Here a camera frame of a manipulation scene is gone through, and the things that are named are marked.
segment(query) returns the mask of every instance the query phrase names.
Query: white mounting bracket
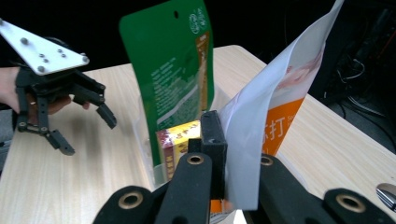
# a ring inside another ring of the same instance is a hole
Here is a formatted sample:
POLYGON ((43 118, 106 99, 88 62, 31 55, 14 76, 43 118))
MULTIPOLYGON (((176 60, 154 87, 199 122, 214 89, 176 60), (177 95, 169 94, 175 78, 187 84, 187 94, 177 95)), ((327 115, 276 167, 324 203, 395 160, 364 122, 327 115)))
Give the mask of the white mounting bracket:
POLYGON ((78 54, 43 37, 0 19, 0 35, 39 76, 86 65, 85 54, 78 54))

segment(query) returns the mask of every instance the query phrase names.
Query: green package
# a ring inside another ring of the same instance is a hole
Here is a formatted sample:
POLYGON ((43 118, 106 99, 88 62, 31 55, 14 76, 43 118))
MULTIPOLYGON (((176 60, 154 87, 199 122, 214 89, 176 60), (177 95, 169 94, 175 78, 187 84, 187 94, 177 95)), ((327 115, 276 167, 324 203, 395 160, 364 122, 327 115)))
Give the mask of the green package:
POLYGON ((198 119, 214 97, 213 36, 202 0, 172 0, 120 20, 148 124, 153 165, 156 132, 198 119))

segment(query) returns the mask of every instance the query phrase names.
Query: bolt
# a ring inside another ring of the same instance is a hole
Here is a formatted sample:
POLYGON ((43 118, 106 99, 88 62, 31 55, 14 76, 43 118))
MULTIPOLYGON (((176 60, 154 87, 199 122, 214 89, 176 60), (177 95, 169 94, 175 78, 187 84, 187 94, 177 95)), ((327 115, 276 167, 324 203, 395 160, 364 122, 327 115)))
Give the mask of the bolt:
POLYGON ((21 42, 24 45, 27 45, 29 43, 29 41, 25 37, 21 38, 21 42))
POLYGON ((83 61, 84 63, 87 63, 87 62, 89 62, 90 60, 88 59, 87 56, 84 56, 84 57, 82 57, 82 61, 83 61))
POLYGON ((38 67, 37 67, 37 70, 38 70, 39 72, 44 72, 45 68, 44 68, 44 66, 38 66, 38 67))

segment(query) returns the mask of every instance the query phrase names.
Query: green packaging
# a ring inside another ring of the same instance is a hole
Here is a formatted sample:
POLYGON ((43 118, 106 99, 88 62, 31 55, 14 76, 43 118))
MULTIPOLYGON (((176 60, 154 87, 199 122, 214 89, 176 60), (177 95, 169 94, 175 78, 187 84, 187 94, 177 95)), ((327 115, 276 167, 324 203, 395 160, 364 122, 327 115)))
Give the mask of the green packaging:
POLYGON ((172 0, 120 20, 140 88, 153 165, 156 132, 198 119, 214 98, 213 36, 202 0, 172 0))

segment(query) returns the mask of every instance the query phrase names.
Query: light wood tabletop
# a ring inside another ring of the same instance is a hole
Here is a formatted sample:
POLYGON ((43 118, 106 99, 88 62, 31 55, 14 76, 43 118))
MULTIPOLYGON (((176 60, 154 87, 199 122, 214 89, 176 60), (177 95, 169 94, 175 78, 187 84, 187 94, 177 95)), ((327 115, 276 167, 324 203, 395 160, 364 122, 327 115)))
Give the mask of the light wood tabletop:
MULTIPOLYGON (((215 82, 225 97, 236 95, 265 66, 238 46, 214 50, 215 82)), ((118 119, 110 130, 95 112, 71 104, 50 117, 76 149, 54 150, 42 137, 18 133, 0 179, 0 223, 92 223, 118 189, 136 185, 154 190, 136 142, 139 91, 130 64, 86 73, 106 85, 106 103, 118 119)), ((391 212, 376 197, 381 183, 396 185, 396 156, 307 95, 277 156, 307 190, 322 198, 328 189, 357 191, 391 212)))

